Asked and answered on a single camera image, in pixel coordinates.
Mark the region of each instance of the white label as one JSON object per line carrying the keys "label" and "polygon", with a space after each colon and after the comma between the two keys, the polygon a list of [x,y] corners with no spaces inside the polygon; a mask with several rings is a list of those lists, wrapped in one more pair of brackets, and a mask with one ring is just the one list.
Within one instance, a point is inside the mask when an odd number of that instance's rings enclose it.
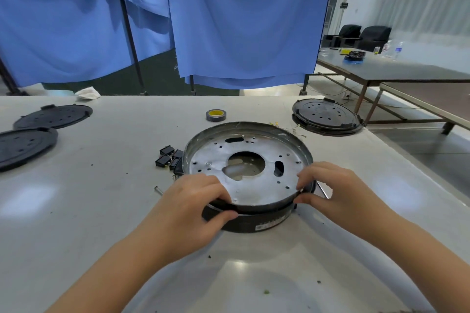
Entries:
{"label": "white label", "polygon": [[274,225],[278,225],[280,222],[282,222],[284,219],[286,219],[288,217],[288,215],[291,214],[291,212],[292,212],[292,210],[288,211],[286,214],[284,214],[280,218],[276,219],[275,221],[268,221],[267,223],[256,225],[255,226],[255,231],[268,229],[270,227],[273,227]]}

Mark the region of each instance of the blue cloth backdrop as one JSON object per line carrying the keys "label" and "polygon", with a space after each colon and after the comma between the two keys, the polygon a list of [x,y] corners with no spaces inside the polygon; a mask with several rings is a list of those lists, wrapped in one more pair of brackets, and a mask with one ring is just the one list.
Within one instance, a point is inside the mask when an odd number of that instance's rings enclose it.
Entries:
{"label": "blue cloth backdrop", "polygon": [[[128,0],[139,59],[176,46],[195,83],[248,89],[314,71],[328,0]],[[0,0],[0,56],[20,86],[132,63],[119,0]]]}

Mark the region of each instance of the green mat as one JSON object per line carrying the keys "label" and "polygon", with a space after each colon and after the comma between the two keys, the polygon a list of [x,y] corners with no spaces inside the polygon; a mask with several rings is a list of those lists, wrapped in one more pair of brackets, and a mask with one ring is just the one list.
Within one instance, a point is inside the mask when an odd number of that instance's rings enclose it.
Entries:
{"label": "green mat", "polygon": [[[139,62],[145,88],[150,96],[189,96],[191,89],[179,77],[176,69],[174,49],[155,55]],[[107,76],[71,83],[43,83],[45,89],[71,90],[77,92],[83,88],[94,87],[102,96],[135,96],[141,87],[134,66],[126,67]],[[219,89],[195,85],[198,96],[238,96],[238,90]]]}

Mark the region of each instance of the forearm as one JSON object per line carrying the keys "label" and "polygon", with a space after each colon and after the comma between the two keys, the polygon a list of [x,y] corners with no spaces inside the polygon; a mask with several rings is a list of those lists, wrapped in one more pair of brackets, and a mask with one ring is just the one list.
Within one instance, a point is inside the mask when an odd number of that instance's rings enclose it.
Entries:
{"label": "forearm", "polygon": [[46,313],[121,312],[163,266],[157,260],[149,264],[135,245],[133,236],[114,244]]}
{"label": "forearm", "polygon": [[405,271],[437,312],[470,312],[470,266],[431,234],[397,215],[371,244]]}

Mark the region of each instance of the black leather armchair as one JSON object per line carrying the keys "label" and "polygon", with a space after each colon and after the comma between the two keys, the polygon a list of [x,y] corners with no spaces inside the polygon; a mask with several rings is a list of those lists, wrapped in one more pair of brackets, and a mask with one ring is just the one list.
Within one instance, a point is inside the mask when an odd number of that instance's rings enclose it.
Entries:
{"label": "black leather armchair", "polygon": [[357,38],[335,37],[333,42],[338,43],[339,47],[354,47],[355,49],[362,49],[364,51],[373,52],[379,46],[380,51],[387,43],[390,37],[391,27],[387,26],[369,26],[362,31],[361,36]]}
{"label": "black leather armchair", "polygon": [[340,37],[340,38],[357,38],[359,37],[361,33],[361,27],[360,25],[344,25],[341,30],[339,31],[338,35],[324,35],[323,39],[321,40],[321,47],[340,47],[339,44],[341,43],[339,39],[335,39],[333,42],[333,39],[335,37]]}

